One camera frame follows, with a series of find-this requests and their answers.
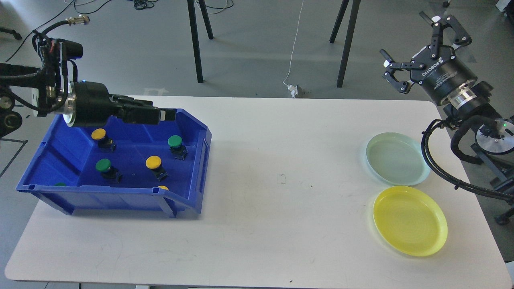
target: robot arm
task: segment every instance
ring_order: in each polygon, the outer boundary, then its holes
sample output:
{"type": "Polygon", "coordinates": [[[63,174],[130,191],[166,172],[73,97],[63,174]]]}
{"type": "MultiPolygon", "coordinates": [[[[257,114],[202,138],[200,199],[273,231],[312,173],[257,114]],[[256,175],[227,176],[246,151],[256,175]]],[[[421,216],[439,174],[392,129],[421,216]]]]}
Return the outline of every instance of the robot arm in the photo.
{"type": "Polygon", "coordinates": [[[410,62],[395,62],[385,51],[385,72],[382,77],[398,92],[407,94],[414,84],[420,85],[425,93],[438,105],[444,107],[448,116],[446,120],[433,121],[423,132],[422,153],[428,166],[440,177],[455,185],[455,189],[464,188],[476,194],[498,198],[514,203],[514,167],[494,156],[514,151],[514,116],[503,118],[490,104],[492,86],[482,81],[478,84],[476,75],[461,62],[455,51],[471,44],[471,37],[457,19],[446,16],[429,18],[423,12],[421,17],[432,26],[430,44],[416,53],[410,62]],[[443,45],[443,32],[451,28],[455,32],[451,46],[443,45]],[[410,73],[408,81],[398,81],[394,73],[406,70],[410,73]],[[437,128],[447,127],[457,130],[452,137],[450,148],[462,161],[480,165],[485,163],[498,177],[499,183],[494,190],[480,188],[459,180],[445,172],[430,155],[428,140],[437,128]],[[459,144],[463,136],[472,130],[475,143],[471,146],[476,156],[464,154],[459,144]]]}
{"type": "Polygon", "coordinates": [[[175,119],[176,110],[159,109],[151,101],[112,95],[101,83],[77,81],[78,70],[73,60],[82,57],[82,45],[49,38],[47,33],[62,25],[87,23],[89,17],[80,15],[57,22],[42,32],[34,30],[32,45],[41,58],[42,67],[0,63],[0,137],[22,125],[22,117],[13,111],[16,101],[34,110],[39,117],[62,114],[70,127],[101,127],[109,116],[143,124],[175,119]],[[69,83],[68,63],[73,66],[69,83]],[[29,103],[13,93],[10,86],[32,87],[38,93],[29,103]]]}

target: yellow push button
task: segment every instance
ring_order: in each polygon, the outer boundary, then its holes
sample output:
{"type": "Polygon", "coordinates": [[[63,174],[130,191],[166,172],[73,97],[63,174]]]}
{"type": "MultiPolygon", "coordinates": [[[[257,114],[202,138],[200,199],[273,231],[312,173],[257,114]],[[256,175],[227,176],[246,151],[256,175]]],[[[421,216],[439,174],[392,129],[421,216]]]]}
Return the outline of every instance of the yellow push button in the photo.
{"type": "Polygon", "coordinates": [[[155,170],[161,165],[162,161],[160,157],[153,155],[146,159],[146,167],[155,170]]]}
{"type": "Polygon", "coordinates": [[[95,129],[91,133],[91,138],[94,139],[94,140],[100,140],[100,139],[104,138],[106,134],[107,133],[105,132],[104,129],[95,129]]]}

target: black tripod leg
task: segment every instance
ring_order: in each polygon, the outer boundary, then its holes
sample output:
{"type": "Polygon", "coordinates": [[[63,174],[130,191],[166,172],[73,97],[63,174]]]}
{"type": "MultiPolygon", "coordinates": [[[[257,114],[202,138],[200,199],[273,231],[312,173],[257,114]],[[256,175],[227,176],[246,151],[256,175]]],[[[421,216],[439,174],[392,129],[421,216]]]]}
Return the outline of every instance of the black tripod leg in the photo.
{"type": "Polygon", "coordinates": [[[207,14],[207,8],[205,6],[205,0],[198,0],[200,4],[201,15],[204,17],[205,28],[207,29],[207,36],[209,39],[214,39],[214,35],[212,35],[211,22],[209,21],[209,15],[207,14]]]}
{"type": "Polygon", "coordinates": [[[343,0],[341,3],[341,8],[339,8],[339,13],[337,14],[336,23],[334,24],[334,28],[332,29],[332,34],[330,35],[330,43],[334,43],[336,40],[337,32],[339,31],[339,27],[341,26],[341,22],[343,21],[344,13],[346,12],[346,8],[348,7],[348,2],[350,0],[343,0]]]}
{"type": "Polygon", "coordinates": [[[508,223],[510,223],[510,220],[509,218],[512,217],[514,215],[514,207],[512,207],[510,210],[506,211],[505,213],[501,214],[501,215],[498,215],[498,216],[495,216],[494,217],[494,220],[496,221],[496,223],[498,225],[507,225],[508,223]]]}
{"type": "Polygon", "coordinates": [[[196,66],[196,78],[198,83],[204,81],[201,73],[200,44],[198,43],[198,29],[196,27],[196,14],[194,12],[194,0],[188,0],[189,24],[191,25],[191,39],[193,40],[194,63],[196,66]]]}
{"type": "Polygon", "coordinates": [[[341,59],[341,66],[339,67],[339,75],[337,76],[337,87],[343,87],[344,73],[346,72],[348,56],[350,55],[350,47],[352,46],[353,32],[355,30],[355,23],[357,22],[359,5],[360,0],[353,1],[352,10],[350,11],[350,22],[348,23],[346,39],[344,40],[343,57],[341,59]]]}

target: power adapter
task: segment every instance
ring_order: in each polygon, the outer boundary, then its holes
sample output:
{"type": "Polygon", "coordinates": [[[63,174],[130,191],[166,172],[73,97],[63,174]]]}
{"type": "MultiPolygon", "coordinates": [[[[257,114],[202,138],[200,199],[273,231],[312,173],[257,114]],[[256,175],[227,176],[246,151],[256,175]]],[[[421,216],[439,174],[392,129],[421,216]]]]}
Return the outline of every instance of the power adapter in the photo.
{"type": "Polygon", "coordinates": [[[288,85],[287,90],[291,92],[292,98],[304,98],[305,97],[305,91],[299,86],[299,85],[288,85]]]}

